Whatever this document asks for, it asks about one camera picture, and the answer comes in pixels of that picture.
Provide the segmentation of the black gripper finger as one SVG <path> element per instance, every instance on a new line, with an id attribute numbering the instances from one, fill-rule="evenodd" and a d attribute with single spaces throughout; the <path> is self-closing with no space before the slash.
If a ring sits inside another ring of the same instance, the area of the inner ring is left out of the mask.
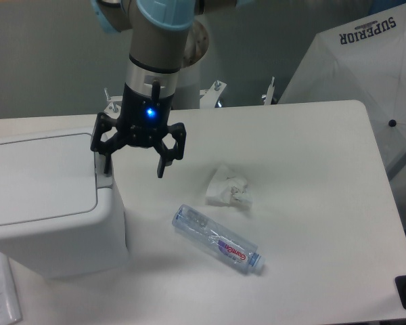
<path id="1" fill-rule="evenodd" d="M 103 141 L 102 136 L 113 128 L 116 129 L 116 133 L 111 138 Z M 128 137 L 130 134 L 131 132 L 128 129 L 119 128 L 117 119 L 108 116 L 105 112 L 97 114 L 91 136 L 90 149 L 105 157 L 104 174 L 110 174 L 112 154 L 129 143 Z"/>
<path id="2" fill-rule="evenodd" d="M 171 135 L 175 143 L 172 148 L 168 148 L 163 139 Z M 185 151 L 186 129 L 183 123 L 166 125 L 155 135 L 153 147 L 160 155 L 157 167 L 157 176 L 162 178 L 166 167 L 171 166 L 174 160 L 182 160 Z"/>

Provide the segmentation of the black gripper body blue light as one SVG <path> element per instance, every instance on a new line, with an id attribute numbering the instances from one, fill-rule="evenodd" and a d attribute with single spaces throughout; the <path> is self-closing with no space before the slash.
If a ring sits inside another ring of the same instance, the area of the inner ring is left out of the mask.
<path id="1" fill-rule="evenodd" d="M 151 148 L 166 135 L 173 97 L 162 97 L 160 83 L 149 85 L 142 95 L 125 85 L 116 130 L 118 138 L 129 146 Z"/>

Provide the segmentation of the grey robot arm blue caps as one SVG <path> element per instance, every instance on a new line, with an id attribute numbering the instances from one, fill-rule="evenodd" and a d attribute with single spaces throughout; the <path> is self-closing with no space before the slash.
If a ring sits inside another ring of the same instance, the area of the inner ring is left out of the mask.
<path id="1" fill-rule="evenodd" d="M 93 1 L 102 26 L 132 30 L 127 73 L 118 118 L 97 114 L 91 150 L 104 156 L 104 173 L 112 154 L 131 146 L 154 148 L 160 156 L 157 175 L 181 160 L 185 150 L 183 123 L 168 124 L 189 32 L 197 15 L 244 1 Z"/>

